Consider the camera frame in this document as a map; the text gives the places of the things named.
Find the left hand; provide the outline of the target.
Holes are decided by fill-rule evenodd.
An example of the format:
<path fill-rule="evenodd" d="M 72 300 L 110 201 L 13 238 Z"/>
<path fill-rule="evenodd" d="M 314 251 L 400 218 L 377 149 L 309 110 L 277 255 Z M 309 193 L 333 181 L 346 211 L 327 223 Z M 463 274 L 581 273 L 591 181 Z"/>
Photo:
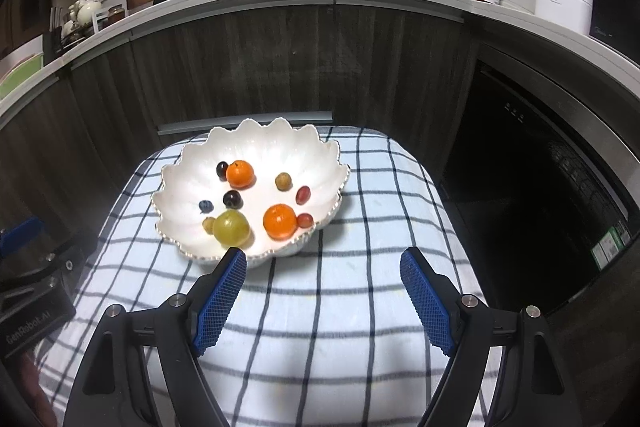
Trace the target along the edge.
<path fill-rule="evenodd" d="M 58 419 L 53 407 L 39 384 L 39 373 L 32 350 L 25 351 L 10 364 L 10 374 L 29 408 L 36 414 L 41 424 L 56 427 Z"/>

